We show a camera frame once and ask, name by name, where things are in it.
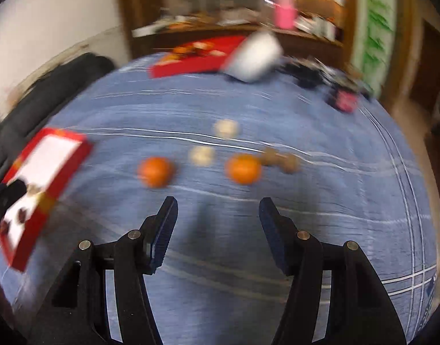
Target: blue tablecloth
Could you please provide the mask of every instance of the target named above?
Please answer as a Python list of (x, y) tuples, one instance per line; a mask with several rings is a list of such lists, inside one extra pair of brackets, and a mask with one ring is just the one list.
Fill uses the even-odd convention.
[[(269, 196), (320, 241), (360, 244), (410, 340), (432, 299), (435, 234), (421, 172), (380, 104), (361, 99), (354, 114), (343, 114), (327, 105), (326, 88), (306, 91), (280, 73), (257, 84), (220, 74), (149, 79), (157, 57), (100, 79), (50, 122), (86, 134), (94, 149), (55, 207), (27, 271), (7, 269), (0, 252), (0, 280), (22, 328), (79, 241), (113, 241), (174, 196), (179, 215), (164, 264), (145, 278), (164, 344), (269, 344), (290, 287), (258, 219), (258, 202)], [(214, 136), (213, 124), (224, 118), (240, 124), (237, 139)], [(195, 145), (215, 148), (211, 167), (190, 164)], [(301, 172), (264, 168), (250, 187), (226, 178), (228, 157), (266, 146), (298, 155)], [(165, 189), (147, 189), (138, 178), (140, 161), (153, 155), (177, 164)], [(329, 272), (323, 283), (315, 339), (325, 332)], [(112, 276), (107, 289), (119, 338)]]

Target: doorway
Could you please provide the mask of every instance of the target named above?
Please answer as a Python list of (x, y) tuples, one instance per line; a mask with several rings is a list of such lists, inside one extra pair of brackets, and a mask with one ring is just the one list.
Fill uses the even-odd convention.
[(424, 21), (423, 47), (410, 99), (430, 115), (440, 93), (440, 32)]

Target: orange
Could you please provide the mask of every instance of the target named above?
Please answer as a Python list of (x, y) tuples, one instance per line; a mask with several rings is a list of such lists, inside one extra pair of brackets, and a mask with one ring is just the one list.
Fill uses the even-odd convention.
[(165, 157), (150, 157), (139, 167), (140, 179), (150, 188), (161, 188), (169, 184), (174, 173), (173, 163)]
[(250, 185), (261, 177), (260, 160), (251, 154), (235, 154), (225, 165), (226, 175), (240, 185)]

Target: food item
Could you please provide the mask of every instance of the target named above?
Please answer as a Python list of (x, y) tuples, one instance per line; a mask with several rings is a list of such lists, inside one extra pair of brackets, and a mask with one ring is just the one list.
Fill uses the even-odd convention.
[(222, 139), (235, 138), (239, 131), (239, 124), (235, 120), (223, 119), (214, 124), (215, 134)]
[(193, 43), (193, 46), (196, 49), (202, 49), (202, 50), (210, 50), (214, 47), (214, 44), (210, 41), (196, 41)]
[(9, 222), (5, 219), (0, 222), (0, 232), (2, 235), (7, 235), (9, 233), (9, 226)]
[(25, 209), (24, 207), (21, 207), (17, 211), (17, 220), (21, 224), (24, 224), (27, 221), (27, 209)]
[(192, 26), (191, 22), (176, 22), (171, 24), (168, 28), (169, 30), (182, 30), (185, 28), (190, 28)]
[(294, 154), (278, 154), (278, 164), (280, 169), (286, 174), (293, 174), (300, 169), (301, 159)]
[(260, 160), (251, 154), (235, 154), (226, 162), (226, 175), (240, 185), (250, 185), (261, 177)]
[(33, 183), (30, 183), (27, 185), (27, 195), (28, 196), (35, 196), (35, 195), (39, 194), (40, 192), (41, 192), (40, 186), (33, 184)]
[(170, 53), (161, 58), (161, 60), (157, 63), (158, 65), (168, 65), (169, 63), (177, 63), (180, 62), (180, 56), (176, 53)]
[(214, 160), (213, 147), (197, 146), (189, 152), (190, 161), (196, 166), (210, 166)]
[(226, 53), (222, 52), (221, 50), (211, 50), (209, 52), (209, 55), (214, 55), (215, 57), (222, 57), (222, 56), (226, 55)]
[(279, 163), (278, 151), (273, 147), (266, 147), (260, 156), (263, 166), (275, 166)]
[(150, 188), (165, 187), (174, 173), (173, 163), (165, 157), (150, 157), (139, 167), (140, 179)]
[(191, 49), (188, 47), (176, 47), (173, 49), (173, 52), (178, 55), (185, 55), (191, 52)]

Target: pink object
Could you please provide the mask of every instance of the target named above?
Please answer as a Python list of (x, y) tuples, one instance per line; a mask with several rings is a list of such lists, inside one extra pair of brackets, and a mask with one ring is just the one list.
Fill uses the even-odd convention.
[(354, 112), (357, 109), (357, 96), (346, 91), (338, 91), (336, 107), (344, 112)]
[(293, 30), (297, 16), (295, 0), (274, 0), (274, 24), (283, 30)]

